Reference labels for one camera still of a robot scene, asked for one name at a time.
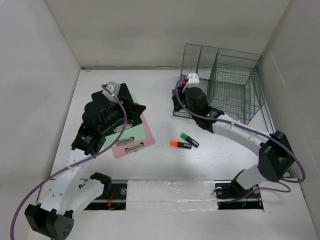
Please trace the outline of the green capped black highlighter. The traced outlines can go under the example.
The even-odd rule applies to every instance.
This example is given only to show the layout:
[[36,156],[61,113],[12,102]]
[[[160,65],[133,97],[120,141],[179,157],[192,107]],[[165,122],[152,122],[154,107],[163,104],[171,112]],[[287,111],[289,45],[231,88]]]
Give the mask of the green capped black highlighter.
[[184,141],[186,141],[187,143],[191,144],[192,146],[198,148],[199,147],[199,143],[197,141],[195,141],[193,138],[191,138],[190,136],[188,136],[186,133],[182,133],[180,135],[180,138],[183,139]]

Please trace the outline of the orange capped black highlighter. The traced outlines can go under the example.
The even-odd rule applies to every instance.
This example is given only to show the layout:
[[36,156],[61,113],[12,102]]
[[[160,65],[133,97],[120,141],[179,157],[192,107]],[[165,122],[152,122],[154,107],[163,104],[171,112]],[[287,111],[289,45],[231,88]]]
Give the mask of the orange capped black highlighter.
[[192,145],[190,143],[179,142],[179,141],[171,141],[170,146],[173,148],[181,148],[181,149],[191,149]]

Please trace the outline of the purple capped black highlighter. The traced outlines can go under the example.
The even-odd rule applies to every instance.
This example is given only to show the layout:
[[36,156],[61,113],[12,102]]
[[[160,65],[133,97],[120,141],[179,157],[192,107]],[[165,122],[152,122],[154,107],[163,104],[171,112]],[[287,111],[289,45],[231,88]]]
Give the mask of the purple capped black highlighter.
[[172,96],[176,96],[178,94],[178,90],[177,89],[173,89],[172,90]]

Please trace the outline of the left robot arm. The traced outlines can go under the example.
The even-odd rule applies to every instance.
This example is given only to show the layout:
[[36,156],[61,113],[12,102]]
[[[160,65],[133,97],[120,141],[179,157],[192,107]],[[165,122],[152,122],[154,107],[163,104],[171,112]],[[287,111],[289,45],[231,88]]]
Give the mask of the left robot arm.
[[97,197],[111,194],[111,178],[94,173],[88,183],[78,183],[90,160],[104,151],[106,132],[119,122],[133,122],[146,106],[133,102],[130,97],[93,99],[84,107],[82,124],[71,144],[65,168],[54,176],[48,193],[39,202],[29,204],[24,215],[30,228],[53,240],[65,240],[73,229],[76,216]]

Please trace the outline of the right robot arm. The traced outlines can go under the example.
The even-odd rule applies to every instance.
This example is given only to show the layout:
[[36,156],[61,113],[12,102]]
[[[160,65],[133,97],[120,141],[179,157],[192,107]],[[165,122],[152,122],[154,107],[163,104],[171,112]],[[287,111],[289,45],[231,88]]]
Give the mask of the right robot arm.
[[286,135],[281,131],[259,132],[209,106],[207,97],[198,87],[177,86],[172,91],[174,110],[185,110],[203,130],[228,138],[247,148],[258,157],[252,167],[241,170],[222,188],[220,199],[242,199],[263,182],[278,183],[296,161]]

